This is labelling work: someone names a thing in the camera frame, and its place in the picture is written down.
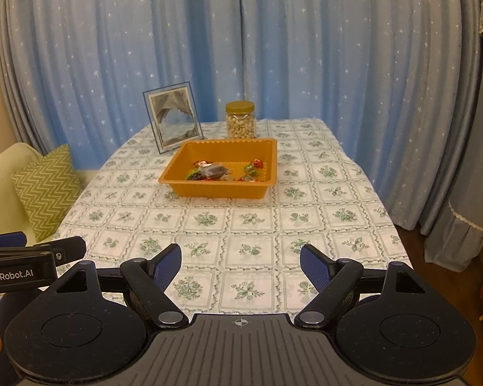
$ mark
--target plastic tray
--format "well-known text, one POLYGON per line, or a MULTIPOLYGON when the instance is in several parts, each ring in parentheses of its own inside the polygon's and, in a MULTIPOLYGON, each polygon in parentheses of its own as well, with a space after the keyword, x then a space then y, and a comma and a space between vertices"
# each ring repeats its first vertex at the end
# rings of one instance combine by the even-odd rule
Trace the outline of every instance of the plastic tray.
POLYGON ((181 145, 167 165, 159 182, 169 184, 180 197, 263 198, 277 179, 277 141, 275 139, 218 139, 189 141, 181 145), (235 179, 257 158, 263 161, 258 181, 188 181, 184 178, 196 161, 220 162, 235 179))

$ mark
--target photo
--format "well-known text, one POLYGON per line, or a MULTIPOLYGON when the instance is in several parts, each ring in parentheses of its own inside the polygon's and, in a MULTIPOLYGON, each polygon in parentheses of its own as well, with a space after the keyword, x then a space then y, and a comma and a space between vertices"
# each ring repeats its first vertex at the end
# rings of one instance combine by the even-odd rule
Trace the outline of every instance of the photo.
POLYGON ((189 83, 146 91, 144 95, 161 154, 187 140, 203 139, 189 83))

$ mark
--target blue curtain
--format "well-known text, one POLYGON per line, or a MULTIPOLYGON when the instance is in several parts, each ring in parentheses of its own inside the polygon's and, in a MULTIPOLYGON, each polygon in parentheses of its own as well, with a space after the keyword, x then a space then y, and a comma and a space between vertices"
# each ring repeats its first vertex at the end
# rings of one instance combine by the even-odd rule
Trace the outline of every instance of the blue curtain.
POLYGON ((143 91, 190 81, 201 121, 243 98, 260 118, 322 118, 402 227, 440 195, 460 0, 5 1, 32 122, 77 168, 148 124, 143 91))
POLYGON ((201 121, 241 97, 240 0, 6 0, 18 86, 48 149, 98 169, 149 123, 143 92, 190 81, 201 121))

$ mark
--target jar lid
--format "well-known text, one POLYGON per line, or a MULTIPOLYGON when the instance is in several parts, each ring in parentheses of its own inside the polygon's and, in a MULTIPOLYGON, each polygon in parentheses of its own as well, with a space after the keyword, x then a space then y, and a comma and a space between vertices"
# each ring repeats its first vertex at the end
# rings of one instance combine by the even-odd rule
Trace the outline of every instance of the jar lid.
POLYGON ((246 100, 232 101, 225 105, 225 112, 231 115, 247 115, 254 111, 254 103, 246 100))

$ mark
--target table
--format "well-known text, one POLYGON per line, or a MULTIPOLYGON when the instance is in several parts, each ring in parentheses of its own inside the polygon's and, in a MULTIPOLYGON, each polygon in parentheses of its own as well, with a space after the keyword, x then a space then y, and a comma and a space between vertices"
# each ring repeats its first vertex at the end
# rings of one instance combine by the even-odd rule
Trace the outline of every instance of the table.
MULTIPOLYGON (((223 122, 202 127, 206 138, 227 137, 223 122)), ((151 258, 178 243, 182 267, 166 294, 188 317, 294 317, 317 294, 299 267, 306 242, 368 268, 386 268, 392 260, 410 264, 369 180, 325 123, 261 120, 257 127, 259 137, 278 141, 278 183, 264 199, 177 197, 157 182, 173 153, 158 155, 148 126, 106 162, 55 237, 81 236, 86 259, 98 268, 151 258)), ((104 297, 123 303, 119 294, 104 297)))

